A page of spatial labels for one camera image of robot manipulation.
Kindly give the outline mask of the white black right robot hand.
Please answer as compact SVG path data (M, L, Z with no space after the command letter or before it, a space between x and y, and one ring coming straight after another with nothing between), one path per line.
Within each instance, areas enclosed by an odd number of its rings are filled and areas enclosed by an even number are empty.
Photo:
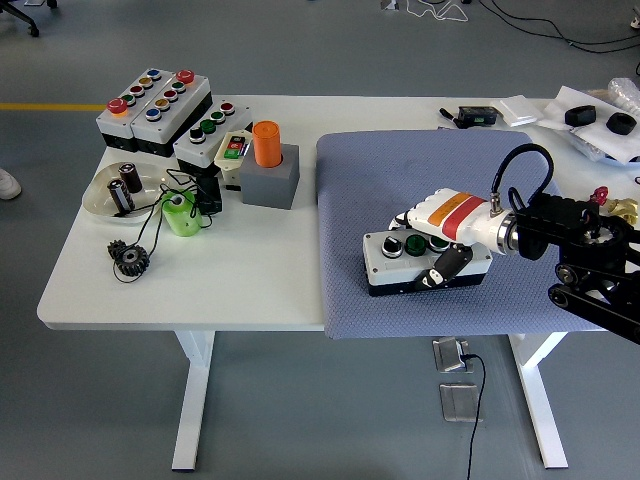
M405 227L449 243L434 266L421 272L415 280L418 290L434 289L446 285L470 263L472 247L476 244L505 254L508 216L509 212L502 208L493 213L492 204L480 197L442 188L396 215L389 228Z

